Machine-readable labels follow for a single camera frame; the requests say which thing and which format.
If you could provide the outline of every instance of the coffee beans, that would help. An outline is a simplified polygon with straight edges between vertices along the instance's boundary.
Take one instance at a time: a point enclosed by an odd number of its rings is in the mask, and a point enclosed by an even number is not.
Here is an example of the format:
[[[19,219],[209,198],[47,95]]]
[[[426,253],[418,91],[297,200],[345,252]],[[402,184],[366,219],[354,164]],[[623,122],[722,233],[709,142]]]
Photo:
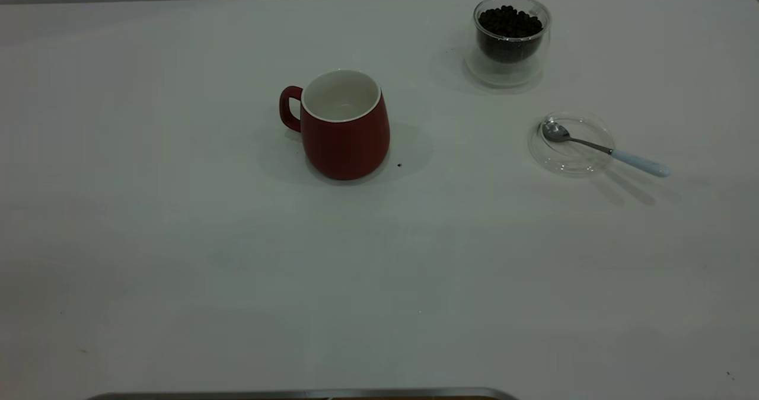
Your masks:
[[[543,30],[543,23],[537,17],[517,11],[513,6],[488,9],[477,20],[488,32],[509,39],[534,36]],[[502,63],[520,62],[530,57],[540,46],[541,39],[542,36],[529,41],[509,41],[477,31],[477,44],[482,52],[490,59]]]

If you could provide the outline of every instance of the spoon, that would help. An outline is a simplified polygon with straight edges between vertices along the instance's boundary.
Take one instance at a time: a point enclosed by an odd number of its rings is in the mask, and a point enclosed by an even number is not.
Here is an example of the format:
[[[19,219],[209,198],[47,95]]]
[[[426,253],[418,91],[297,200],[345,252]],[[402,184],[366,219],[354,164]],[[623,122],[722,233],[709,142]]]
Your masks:
[[[572,141],[581,143],[583,145],[597,149],[600,152],[605,152],[620,162],[627,163],[634,168],[640,169],[654,176],[659,176],[660,178],[666,178],[669,176],[669,174],[672,173],[672,170],[665,165],[652,162],[651,160],[643,159],[642,157],[638,157],[635,154],[629,154],[628,152],[619,151],[618,149],[610,149],[595,143],[572,138],[569,136],[569,131],[566,130],[566,127],[563,127],[561,124],[558,124],[555,121],[542,123],[540,130],[542,131],[543,136],[545,136],[545,138],[551,142]]]

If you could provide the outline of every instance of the mug rim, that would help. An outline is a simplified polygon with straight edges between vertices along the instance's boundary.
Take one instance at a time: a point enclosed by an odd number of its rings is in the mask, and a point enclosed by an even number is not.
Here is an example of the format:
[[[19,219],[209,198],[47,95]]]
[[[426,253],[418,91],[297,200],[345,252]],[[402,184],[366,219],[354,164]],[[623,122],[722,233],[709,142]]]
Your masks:
[[[374,103],[372,104],[372,106],[370,106],[368,110],[364,111],[363,113],[359,114],[358,116],[352,117],[352,119],[346,119],[346,120],[327,120],[327,119],[322,119],[322,117],[319,117],[316,114],[314,114],[314,112],[311,111],[311,109],[308,108],[308,105],[306,105],[306,98],[305,98],[305,96],[307,94],[306,92],[309,89],[309,87],[311,87],[312,85],[314,85],[315,82],[319,81],[319,79],[325,78],[325,76],[330,76],[330,75],[332,75],[334,73],[357,73],[357,74],[359,74],[361,76],[364,76],[364,78],[368,78],[369,81],[371,81],[372,84],[374,84],[374,87],[377,88],[377,99],[374,100]],[[301,105],[303,105],[303,109],[306,110],[306,112],[308,113],[308,115],[311,116],[311,117],[313,117],[314,119],[317,119],[317,120],[320,120],[320,121],[324,121],[326,123],[347,123],[349,121],[356,121],[358,119],[361,119],[361,117],[365,117],[367,114],[369,114],[372,111],[374,111],[374,109],[377,107],[377,104],[380,103],[381,99],[382,99],[382,88],[380,87],[380,84],[378,84],[378,82],[376,81],[376,79],[372,78],[372,76],[369,76],[369,74],[364,73],[363,71],[359,71],[359,70],[345,70],[343,68],[338,68],[337,70],[332,70],[332,71],[327,71],[326,73],[321,73],[316,78],[312,79],[312,81],[309,82],[309,84],[303,89],[303,97],[301,98]]]

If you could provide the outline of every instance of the glass jar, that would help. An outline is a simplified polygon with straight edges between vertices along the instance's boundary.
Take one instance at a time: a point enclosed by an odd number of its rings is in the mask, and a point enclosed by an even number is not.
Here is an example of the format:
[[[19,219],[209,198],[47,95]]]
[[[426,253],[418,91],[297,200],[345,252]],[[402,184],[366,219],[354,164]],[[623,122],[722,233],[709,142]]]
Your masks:
[[[485,30],[480,14],[504,6],[537,17],[543,29],[528,37],[499,36]],[[484,0],[474,9],[472,20],[464,58],[474,76],[492,86],[514,87],[540,73],[551,41],[551,14],[545,6],[535,0]]]

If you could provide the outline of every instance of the light blue spoon handle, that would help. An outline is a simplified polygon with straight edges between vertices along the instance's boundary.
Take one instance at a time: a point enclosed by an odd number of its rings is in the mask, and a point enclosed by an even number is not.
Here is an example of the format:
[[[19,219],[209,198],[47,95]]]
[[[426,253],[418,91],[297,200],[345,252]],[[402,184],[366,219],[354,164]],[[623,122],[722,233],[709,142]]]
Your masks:
[[[643,159],[643,157],[638,157],[635,154],[619,151],[618,149],[612,151],[612,157],[619,160],[620,162],[625,162],[634,168],[638,168],[645,173],[650,173],[651,175],[659,176],[660,178],[666,178],[672,173],[672,170],[665,165],[651,162],[651,160]]]

